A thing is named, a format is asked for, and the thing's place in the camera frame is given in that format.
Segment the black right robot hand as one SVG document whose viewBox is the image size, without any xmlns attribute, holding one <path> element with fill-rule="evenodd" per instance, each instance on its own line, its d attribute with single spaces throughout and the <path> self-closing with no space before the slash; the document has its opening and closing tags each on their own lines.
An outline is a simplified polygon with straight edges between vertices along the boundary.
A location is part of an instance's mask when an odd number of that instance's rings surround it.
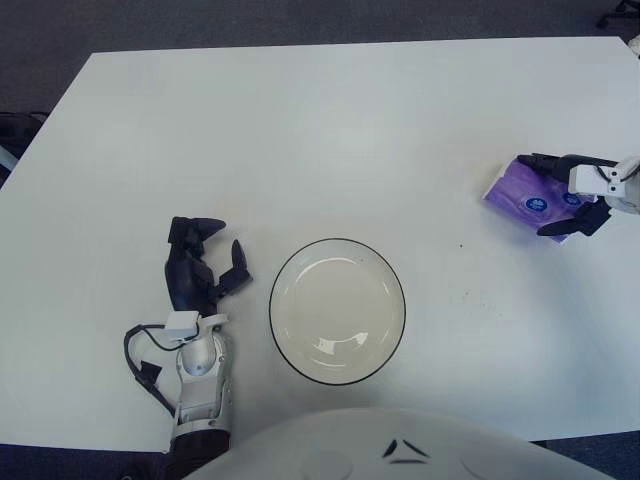
<svg viewBox="0 0 640 480">
<path fill-rule="evenodd" d="M 589 165 L 603 173 L 603 167 L 614 168 L 617 162 L 594 157 L 569 154 L 562 157 L 532 153 L 518 155 L 517 161 L 534 170 L 536 173 L 551 176 L 557 181 L 569 184 L 570 171 L 579 165 Z M 611 207 L 603 196 L 595 202 L 583 204 L 573 218 L 553 222 L 540 227 L 538 236 L 556 237 L 580 232 L 585 236 L 593 235 L 610 217 Z"/>
</svg>

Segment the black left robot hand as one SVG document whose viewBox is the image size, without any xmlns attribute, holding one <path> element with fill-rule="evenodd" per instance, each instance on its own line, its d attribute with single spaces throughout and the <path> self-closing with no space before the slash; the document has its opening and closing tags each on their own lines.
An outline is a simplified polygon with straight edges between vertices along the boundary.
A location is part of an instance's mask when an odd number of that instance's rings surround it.
<svg viewBox="0 0 640 480">
<path fill-rule="evenodd" d="M 202 317 L 218 313 L 218 303 L 251 280 L 244 250 L 238 240 L 231 247 L 232 266 L 215 280 L 202 259 L 204 243 L 226 223 L 219 219 L 174 217 L 168 235 L 170 251 L 164 272 L 175 311 L 196 311 Z"/>
</svg>

